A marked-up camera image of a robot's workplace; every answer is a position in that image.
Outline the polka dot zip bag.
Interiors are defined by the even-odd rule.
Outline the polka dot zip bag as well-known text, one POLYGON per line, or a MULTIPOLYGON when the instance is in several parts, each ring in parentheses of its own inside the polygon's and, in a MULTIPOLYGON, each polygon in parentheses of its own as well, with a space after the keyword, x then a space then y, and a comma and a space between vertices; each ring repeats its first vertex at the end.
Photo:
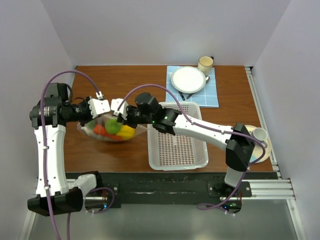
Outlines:
POLYGON ((77 124, 77 130, 84 135, 105 142, 125 142, 146 132, 148 128, 138 124, 136 128, 117 122, 111 114, 102 115, 85 125, 77 124))

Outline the green fake apple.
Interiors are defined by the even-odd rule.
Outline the green fake apple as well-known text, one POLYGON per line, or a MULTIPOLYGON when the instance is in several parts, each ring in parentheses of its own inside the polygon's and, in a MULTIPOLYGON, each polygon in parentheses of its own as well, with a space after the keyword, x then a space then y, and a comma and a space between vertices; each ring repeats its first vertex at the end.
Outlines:
POLYGON ((110 118, 104 124, 105 130, 108 134, 117 134, 122 128, 122 124, 117 122, 116 119, 110 118))

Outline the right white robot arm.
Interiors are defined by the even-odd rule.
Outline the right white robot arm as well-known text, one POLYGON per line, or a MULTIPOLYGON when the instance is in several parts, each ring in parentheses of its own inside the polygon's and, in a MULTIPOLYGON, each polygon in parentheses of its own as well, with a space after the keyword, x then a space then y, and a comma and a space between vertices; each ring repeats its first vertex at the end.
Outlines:
POLYGON ((148 92, 139 94, 134 106, 121 98, 113 99, 111 110, 117 121, 124 125, 136 128, 140 124, 149 124, 159 133, 191 137, 225 151, 227 171, 223 192, 233 197, 241 190, 239 182, 255 148, 254 139, 243 124, 232 127, 190 117, 182 109, 162 106, 148 92))

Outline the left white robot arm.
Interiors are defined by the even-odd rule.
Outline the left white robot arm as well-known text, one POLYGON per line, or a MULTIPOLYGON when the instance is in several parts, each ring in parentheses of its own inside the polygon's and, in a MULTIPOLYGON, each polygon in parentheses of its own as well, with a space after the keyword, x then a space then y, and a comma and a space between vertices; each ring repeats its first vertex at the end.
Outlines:
POLYGON ((79 212, 84 197, 99 196, 104 184, 97 180, 98 172, 90 171, 68 183, 64 164, 64 139, 68 122, 88 123, 92 119, 90 97, 79 104, 69 99, 71 87, 66 83, 51 83, 44 96, 44 107, 38 103, 29 113, 38 149, 38 182, 35 197, 28 199, 27 208, 42 216, 79 212))

